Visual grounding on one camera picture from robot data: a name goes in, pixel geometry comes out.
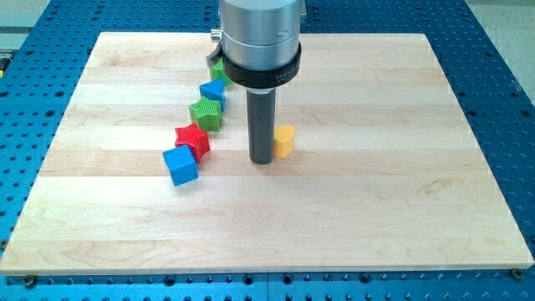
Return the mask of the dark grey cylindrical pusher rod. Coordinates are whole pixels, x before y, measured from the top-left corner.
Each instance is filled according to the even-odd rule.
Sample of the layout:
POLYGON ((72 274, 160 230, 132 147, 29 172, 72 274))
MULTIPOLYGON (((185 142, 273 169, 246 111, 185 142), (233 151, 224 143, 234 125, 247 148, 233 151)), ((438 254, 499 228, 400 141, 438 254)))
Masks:
POLYGON ((247 89, 248 150, 250 160, 266 165, 273 160, 275 89, 247 89))

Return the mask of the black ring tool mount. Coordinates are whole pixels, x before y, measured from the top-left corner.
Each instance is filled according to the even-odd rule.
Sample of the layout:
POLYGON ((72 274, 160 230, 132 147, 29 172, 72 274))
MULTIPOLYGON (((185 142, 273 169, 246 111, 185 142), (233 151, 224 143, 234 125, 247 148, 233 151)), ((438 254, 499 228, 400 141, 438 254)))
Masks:
POLYGON ((222 54, 222 65, 226 76, 234 83, 253 89, 276 88, 290 82, 300 69, 302 45, 298 44, 295 56, 284 66, 270 70, 245 69, 234 64, 222 54))

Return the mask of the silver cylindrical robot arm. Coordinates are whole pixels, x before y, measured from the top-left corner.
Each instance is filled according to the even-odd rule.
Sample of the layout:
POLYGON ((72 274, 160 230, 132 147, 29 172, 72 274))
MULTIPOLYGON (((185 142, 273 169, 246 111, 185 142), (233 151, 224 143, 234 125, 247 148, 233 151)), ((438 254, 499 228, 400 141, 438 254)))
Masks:
POLYGON ((225 75, 246 89, 249 158, 273 160, 276 88, 300 69, 302 3, 299 0, 221 0, 220 27, 211 31, 215 50, 209 67, 221 62, 225 75))

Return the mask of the green block behind arm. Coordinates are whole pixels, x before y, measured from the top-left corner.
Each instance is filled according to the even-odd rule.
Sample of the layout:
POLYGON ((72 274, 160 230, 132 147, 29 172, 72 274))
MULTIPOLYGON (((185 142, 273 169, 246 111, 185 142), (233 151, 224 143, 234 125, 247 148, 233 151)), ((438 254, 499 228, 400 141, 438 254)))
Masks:
POLYGON ((222 79, 225 86, 232 84, 232 80, 225 73, 222 59, 210 67, 210 77, 211 80, 222 79))

